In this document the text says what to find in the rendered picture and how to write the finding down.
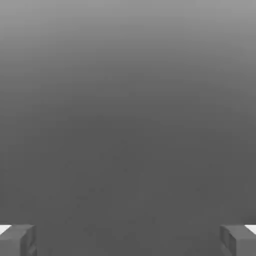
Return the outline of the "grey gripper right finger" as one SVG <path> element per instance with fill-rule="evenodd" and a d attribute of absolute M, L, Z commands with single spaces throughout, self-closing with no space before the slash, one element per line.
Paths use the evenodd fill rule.
<path fill-rule="evenodd" d="M 256 224 L 221 225 L 219 238 L 223 256 L 256 256 Z"/>

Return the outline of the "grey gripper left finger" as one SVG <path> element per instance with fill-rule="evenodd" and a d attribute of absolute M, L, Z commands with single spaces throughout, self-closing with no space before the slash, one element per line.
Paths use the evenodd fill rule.
<path fill-rule="evenodd" d="M 37 256 L 37 227 L 0 224 L 0 256 Z"/>

